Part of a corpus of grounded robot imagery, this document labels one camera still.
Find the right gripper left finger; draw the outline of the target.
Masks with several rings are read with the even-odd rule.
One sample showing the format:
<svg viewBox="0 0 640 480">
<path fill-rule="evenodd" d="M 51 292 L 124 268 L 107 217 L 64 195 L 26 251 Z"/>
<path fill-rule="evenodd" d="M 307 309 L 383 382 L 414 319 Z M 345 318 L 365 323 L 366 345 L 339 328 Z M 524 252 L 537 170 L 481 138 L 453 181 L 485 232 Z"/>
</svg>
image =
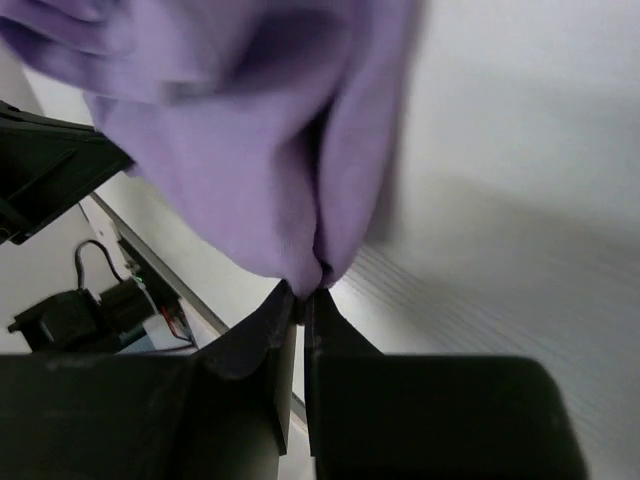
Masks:
<svg viewBox="0 0 640 480">
<path fill-rule="evenodd" d="M 287 451 L 295 296 L 281 281 L 248 317 L 198 354 L 194 479 L 275 479 Z"/>
</svg>

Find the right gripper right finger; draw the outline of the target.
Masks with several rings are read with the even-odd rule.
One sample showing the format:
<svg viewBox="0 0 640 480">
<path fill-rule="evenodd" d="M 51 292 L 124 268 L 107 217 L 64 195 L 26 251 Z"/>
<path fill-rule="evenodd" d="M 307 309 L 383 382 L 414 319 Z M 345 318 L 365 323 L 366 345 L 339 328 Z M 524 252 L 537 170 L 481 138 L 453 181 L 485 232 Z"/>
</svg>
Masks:
<svg viewBox="0 0 640 480">
<path fill-rule="evenodd" d="M 365 403 L 384 354 L 340 313 L 327 290 L 307 300 L 304 327 L 305 408 L 316 477 L 356 479 L 372 464 L 366 436 L 374 414 Z"/>
</svg>

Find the purple t shirt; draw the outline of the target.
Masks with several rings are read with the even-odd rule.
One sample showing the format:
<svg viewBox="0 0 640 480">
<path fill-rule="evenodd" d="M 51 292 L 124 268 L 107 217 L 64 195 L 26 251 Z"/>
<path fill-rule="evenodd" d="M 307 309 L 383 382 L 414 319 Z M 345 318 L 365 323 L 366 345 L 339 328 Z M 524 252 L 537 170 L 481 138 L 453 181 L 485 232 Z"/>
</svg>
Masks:
<svg viewBox="0 0 640 480">
<path fill-rule="evenodd" d="M 1 38 L 80 89 L 204 240 L 306 297 L 368 230 L 417 15 L 414 1 L 5 1 Z"/>
</svg>

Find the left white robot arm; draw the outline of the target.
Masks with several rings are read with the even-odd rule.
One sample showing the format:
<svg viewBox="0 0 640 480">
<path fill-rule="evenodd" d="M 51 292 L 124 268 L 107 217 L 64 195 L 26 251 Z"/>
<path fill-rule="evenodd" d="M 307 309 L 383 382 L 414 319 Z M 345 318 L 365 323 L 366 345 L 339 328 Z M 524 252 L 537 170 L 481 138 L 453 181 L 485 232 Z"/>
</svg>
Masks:
<svg viewBox="0 0 640 480">
<path fill-rule="evenodd" d="M 1 241 L 20 245 L 132 159 L 90 125 L 1 103 Z"/>
</svg>

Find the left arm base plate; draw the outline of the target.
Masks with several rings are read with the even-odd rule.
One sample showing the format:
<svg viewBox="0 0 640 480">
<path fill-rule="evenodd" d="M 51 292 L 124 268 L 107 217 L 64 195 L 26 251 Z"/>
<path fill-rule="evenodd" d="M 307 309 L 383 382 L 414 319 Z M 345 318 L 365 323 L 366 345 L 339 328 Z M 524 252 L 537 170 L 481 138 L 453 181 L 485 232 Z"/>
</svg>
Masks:
<svg viewBox="0 0 640 480">
<path fill-rule="evenodd" d="M 51 295 L 17 314 L 7 330 L 20 333 L 33 352 L 116 353 L 133 350 L 147 335 L 145 323 L 153 318 L 167 328 L 175 346 L 161 352 L 182 353 L 197 347 L 178 293 L 125 239 L 117 241 L 131 273 L 117 273 L 106 247 L 96 240 L 81 242 L 74 251 L 76 288 Z M 81 259 L 87 245 L 98 247 L 116 279 L 99 295 L 85 287 Z"/>
</svg>

